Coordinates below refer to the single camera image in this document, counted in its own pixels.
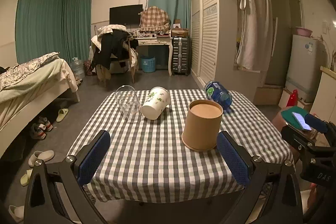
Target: transparent drinking glass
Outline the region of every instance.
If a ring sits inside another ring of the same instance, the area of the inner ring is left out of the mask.
[[[122,85],[118,88],[115,92],[115,99],[117,100],[124,116],[127,118],[134,117],[141,109],[137,93],[130,85]]]

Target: door handle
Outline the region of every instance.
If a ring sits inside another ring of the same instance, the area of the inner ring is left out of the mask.
[[[275,31],[274,31],[274,39],[273,39],[273,43],[272,43],[272,53],[271,53],[271,57],[274,54],[274,49],[275,49],[275,42],[277,40],[277,32],[278,32],[278,17],[275,18]]]

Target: paper cup with green print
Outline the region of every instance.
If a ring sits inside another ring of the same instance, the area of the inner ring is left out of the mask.
[[[156,120],[167,105],[171,103],[168,90],[157,86],[152,88],[141,107],[142,114],[150,120]]]

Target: bed frame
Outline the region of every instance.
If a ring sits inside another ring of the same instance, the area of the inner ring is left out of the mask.
[[[62,93],[64,93],[62,98],[69,98],[79,102],[78,92],[72,93],[68,81],[63,79],[26,104],[0,129],[0,157],[25,126]]]

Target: black monitor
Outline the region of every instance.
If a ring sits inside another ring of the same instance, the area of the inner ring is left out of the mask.
[[[140,24],[142,4],[126,5],[110,8],[110,24]]]

